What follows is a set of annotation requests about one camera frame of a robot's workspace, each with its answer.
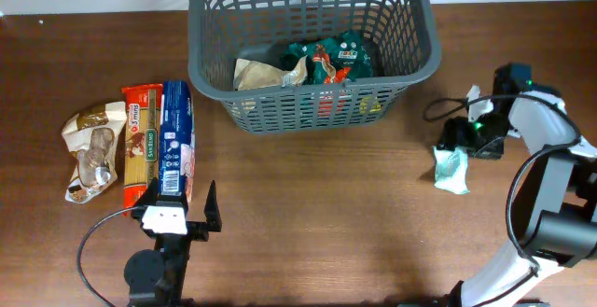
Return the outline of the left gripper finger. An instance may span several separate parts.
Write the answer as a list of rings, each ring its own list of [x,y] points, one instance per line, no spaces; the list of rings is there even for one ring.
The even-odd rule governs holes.
[[[149,205],[154,205],[157,201],[159,196],[159,180],[157,177],[154,177],[149,185],[147,186],[146,191],[143,195],[135,202],[134,206],[136,208],[147,207]]]
[[[221,232],[222,219],[217,203],[216,184],[214,180],[210,184],[203,212],[206,218],[208,231]]]

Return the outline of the light teal small packet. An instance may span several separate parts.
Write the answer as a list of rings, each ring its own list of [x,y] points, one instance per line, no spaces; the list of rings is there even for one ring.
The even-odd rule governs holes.
[[[457,195],[469,192],[465,177],[468,167],[468,156],[460,148],[454,150],[438,149],[433,147],[436,160],[435,187],[447,190]]]

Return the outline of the San Remo spaghetti packet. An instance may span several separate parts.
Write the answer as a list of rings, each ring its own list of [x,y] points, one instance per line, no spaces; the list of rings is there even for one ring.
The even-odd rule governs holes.
[[[158,176],[163,85],[122,88],[126,100],[123,204],[132,207]]]

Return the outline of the green Nescafe coffee bag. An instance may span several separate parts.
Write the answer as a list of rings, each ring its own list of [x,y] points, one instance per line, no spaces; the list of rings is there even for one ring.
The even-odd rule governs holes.
[[[290,44],[281,55],[284,70],[294,69],[300,60],[307,70],[306,85],[355,82],[374,77],[371,57],[361,35],[353,30],[312,43]]]

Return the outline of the beige paper bag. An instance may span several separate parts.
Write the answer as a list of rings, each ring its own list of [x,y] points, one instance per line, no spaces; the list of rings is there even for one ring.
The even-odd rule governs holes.
[[[237,91],[269,87],[301,86],[308,78],[307,57],[298,60],[296,66],[285,71],[269,64],[238,59],[234,70],[233,85]]]

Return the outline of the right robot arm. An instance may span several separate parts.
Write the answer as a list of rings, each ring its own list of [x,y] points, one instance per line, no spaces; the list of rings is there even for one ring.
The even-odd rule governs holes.
[[[491,94],[472,87],[457,104],[466,116],[443,114],[434,148],[437,188],[465,193],[469,160],[500,159],[508,136],[521,138],[530,156],[508,190],[506,243],[438,305],[524,306],[543,280],[596,258],[596,149],[561,93],[536,83],[528,64],[499,67]]]

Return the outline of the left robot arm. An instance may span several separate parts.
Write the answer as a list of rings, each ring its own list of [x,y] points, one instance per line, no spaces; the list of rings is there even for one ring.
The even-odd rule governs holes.
[[[220,232],[221,216],[212,183],[204,206],[204,222],[186,219],[187,197],[181,192],[160,192],[154,178],[131,208],[131,217],[155,240],[152,249],[136,252],[127,261],[124,279],[130,287],[131,306],[192,306],[182,297],[189,250],[194,241],[206,242],[211,232]]]

